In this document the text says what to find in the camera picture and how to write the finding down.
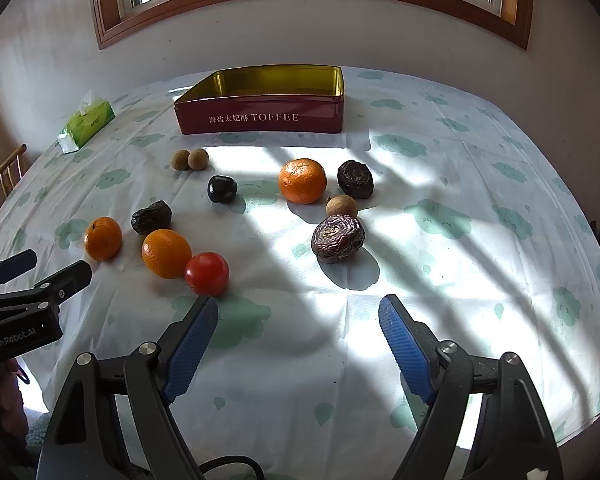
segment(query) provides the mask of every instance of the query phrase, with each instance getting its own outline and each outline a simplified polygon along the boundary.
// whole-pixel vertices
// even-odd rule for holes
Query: black fruit
[[[139,235],[147,235],[156,229],[168,229],[170,225],[171,208],[163,200],[136,211],[131,217],[131,227]]]
[[[326,264],[336,264],[351,256],[365,242],[365,228],[349,215],[332,215],[315,228],[311,250]]]
[[[228,204],[234,199],[238,185],[230,176],[215,175],[209,179],[206,185],[206,194],[211,202],[216,204]]]
[[[369,168],[356,160],[348,160],[340,165],[338,185],[352,198],[369,198],[374,192],[374,178]]]

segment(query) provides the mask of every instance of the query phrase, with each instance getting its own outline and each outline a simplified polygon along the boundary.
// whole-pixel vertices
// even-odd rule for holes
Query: tablecloth
[[[551,164],[498,107],[395,73],[344,68],[341,134],[183,136],[174,98],[206,73],[110,98],[116,118],[79,152],[54,143],[0,209],[0,259],[32,248],[32,285],[85,258],[82,233],[99,216],[122,226],[119,255],[91,262],[91,285],[63,306],[63,338],[24,356],[51,409],[76,356],[129,354],[179,320],[195,294],[144,266],[133,212],[156,200],[194,253],[227,259],[220,321],[186,394],[172,406],[193,456],[256,459],[274,480],[387,479],[422,418],[378,326],[379,300],[397,294],[439,339],[499,358],[515,351],[558,442],[600,413],[600,248]],[[49,132],[50,140],[54,132]],[[204,146],[204,171],[175,171],[171,154]],[[277,176],[288,160],[319,161],[326,196],[355,159],[376,183],[360,201],[363,248],[319,264],[310,248],[324,199],[287,203]],[[216,205],[213,174],[238,182]],[[480,406],[472,396],[450,475],[462,469]],[[118,402],[132,459],[144,464],[132,417]],[[250,478],[225,468],[216,480]]]

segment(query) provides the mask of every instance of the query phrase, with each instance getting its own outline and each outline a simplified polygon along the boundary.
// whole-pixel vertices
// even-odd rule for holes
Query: tomato
[[[229,283],[229,265],[220,254],[196,254],[184,269],[184,279],[196,294],[220,296]]]

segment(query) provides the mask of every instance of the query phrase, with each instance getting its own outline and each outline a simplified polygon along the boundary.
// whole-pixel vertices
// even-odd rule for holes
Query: wooden chair
[[[4,195],[4,198],[2,199],[3,203],[11,191],[13,191],[13,188],[16,186],[16,184],[22,179],[25,171],[27,171],[24,157],[22,156],[26,151],[27,145],[21,145],[0,165],[0,188],[2,189],[2,194]],[[14,169],[12,168],[14,163],[18,170],[17,180],[14,180]]]

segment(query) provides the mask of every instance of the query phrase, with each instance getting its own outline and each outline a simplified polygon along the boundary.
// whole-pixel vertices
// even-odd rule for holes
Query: orange
[[[122,229],[113,218],[96,218],[84,232],[84,250],[98,262],[112,259],[122,245]]]
[[[191,247],[176,231],[156,229],[144,239],[142,259],[152,273],[172,280],[184,274],[191,259]]]
[[[324,169],[310,158],[290,160],[280,170],[278,186],[282,196],[295,204],[311,204],[327,188]]]

